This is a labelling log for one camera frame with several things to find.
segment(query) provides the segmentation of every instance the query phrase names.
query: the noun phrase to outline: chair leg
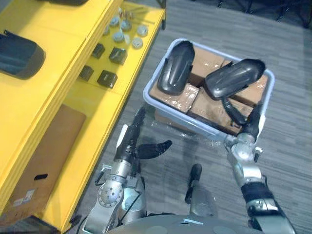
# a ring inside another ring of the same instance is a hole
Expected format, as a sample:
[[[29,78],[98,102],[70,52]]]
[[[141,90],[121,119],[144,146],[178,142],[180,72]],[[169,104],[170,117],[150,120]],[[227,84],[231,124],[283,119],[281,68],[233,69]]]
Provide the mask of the chair leg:
[[[223,4],[223,0],[219,0],[218,7],[220,8],[222,4]]]
[[[245,11],[245,13],[249,14],[251,12],[252,4],[253,4],[253,0],[249,0],[247,10]]]

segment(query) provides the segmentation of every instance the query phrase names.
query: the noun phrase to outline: black plastic part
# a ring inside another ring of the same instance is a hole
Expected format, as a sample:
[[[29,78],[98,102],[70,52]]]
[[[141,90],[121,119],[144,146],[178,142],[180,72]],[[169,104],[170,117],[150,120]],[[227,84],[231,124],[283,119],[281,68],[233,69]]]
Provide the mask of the black plastic part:
[[[260,224],[255,218],[251,218],[248,220],[248,227],[256,229],[258,231],[262,231]]]
[[[136,150],[139,159],[151,159],[162,155],[172,145],[170,140],[160,144],[142,144]]]
[[[125,49],[114,47],[109,55],[109,59],[111,62],[123,65],[127,56],[128,54]]]
[[[192,202],[192,193],[193,193],[193,187],[190,187],[187,191],[186,191],[186,195],[184,198],[184,201],[187,204],[190,204]]]
[[[199,163],[193,165],[189,176],[189,188],[192,186],[193,180],[200,180],[202,170],[203,168]]]
[[[127,128],[127,131],[116,149],[115,160],[126,160],[130,164],[136,156],[137,139],[140,134],[141,125],[145,117],[145,108],[141,107],[136,113],[132,124]]]
[[[85,4],[88,0],[47,0],[47,1],[62,5],[80,6]]]
[[[98,43],[92,52],[92,56],[99,59],[105,51],[103,44]]]
[[[0,71],[20,79],[36,74],[45,53],[35,42],[5,30],[0,34]]]
[[[258,104],[254,107],[253,111],[248,116],[246,124],[243,126],[241,133],[248,133],[256,140],[259,134],[259,122],[261,116],[262,104]]]
[[[166,58],[157,87],[164,93],[180,95],[192,70],[193,44],[185,40],[176,45]]]
[[[254,154],[253,161],[254,161],[255,163],[257,163],[257,162],[258,162],[259,157],[260,157],[260,153],[255,153],[255,154]]]
[[[251,182],[244,184],[241,187],[241,191],[246,203],[255,199],[274,199],[274,196],[269,188],[261,182]]]
[[[94,183],[95,183],[96,185],[99,183],[99,181],[100,181],[100,179],[102,178],[103,175],[104,175],[104,172],[101,171],[101,172],[99,173],[97,179],[94,181]]]
[[[93,69],[87,65],[84,65],[82,71],[79,74],[79,78],[88,81],[93,74]]]
[[[236,109],[232,103],[226,98],[222,98],[222,104],[229,117],[238,125],[242,126],[246,123],[246,118]]]
[[[113,72],[103,70],[99,78],[97,79],[98,84],[103,85],[107,88],[113,88],[117,81],[117,75]]]
[[[244,59],[234,65],[227,65],[210,73],[203,87],[214,100],[230,97],[247,88],[261,78],[266,67],[258,59]]]

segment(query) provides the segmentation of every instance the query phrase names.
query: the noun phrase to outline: black plastic cover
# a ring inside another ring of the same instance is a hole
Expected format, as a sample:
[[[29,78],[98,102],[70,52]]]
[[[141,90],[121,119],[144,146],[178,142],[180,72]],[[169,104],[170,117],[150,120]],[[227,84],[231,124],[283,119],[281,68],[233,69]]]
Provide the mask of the black plastic cover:
[[[88,0],[47,0],[47,1],[62,5],[80,6],[85,4]]]
[[[214,100],[230,97],[261,78],[266,67],[258,59],[244,59],[228,64],[207,75],[203,87]]]
[[[0,34],[0,71],[20,79],[36,74],[45,53],[35,42],[5,30]]]
[[[166,58],[157,87],[164,93],[180,95],[192,70],[195,57],[193,44],[185,40],[176,45]]]

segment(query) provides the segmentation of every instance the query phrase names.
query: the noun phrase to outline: white label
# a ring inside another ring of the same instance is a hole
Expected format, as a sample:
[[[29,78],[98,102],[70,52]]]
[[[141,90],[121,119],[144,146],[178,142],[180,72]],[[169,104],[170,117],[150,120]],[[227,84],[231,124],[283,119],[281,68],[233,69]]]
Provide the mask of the white label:
[[[33,197],[34,192],[35,192],[34,189],[28,190],[27,193],[26,193],[26,196],[25,196],[25,198],[24,198],[23,203],[25,203],[25,202],[27,202],[27,201],[30,201],[31,198]]]
[[[17,199],[13,202],[13,207],[19,206],[23,203],[24,198]]]

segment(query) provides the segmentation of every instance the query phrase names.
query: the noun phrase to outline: black cable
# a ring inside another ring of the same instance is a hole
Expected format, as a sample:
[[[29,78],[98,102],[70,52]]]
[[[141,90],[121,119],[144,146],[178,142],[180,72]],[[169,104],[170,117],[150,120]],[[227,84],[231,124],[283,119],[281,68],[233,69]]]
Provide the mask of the black cable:
[[[133,205],[135,204],[135,202],[138,200],[138,198],[141,196],[141,194],[139,194],[131,203],[131,205],[129,206],[129,208],[127,209],[126,213],[123,215],[123,217],[120,219],[120,221],[118,222],[118,226],[121,225],[121,222],[123,221],[123,219],[125,218],[125,216],[127,215],[127,213],[130,211],[130,209],[133,207]]]
[[[87,216],[86,216],[85,218],[83,218],[83,220],[82,220],[81,223],[79,224],[78,229],[77,229],[77,231],[76,231],[76,234],[79,234],[79,229],[81,228],[81,226],[82,226],[83,222],[86,220],[86,218],[87,218]]]

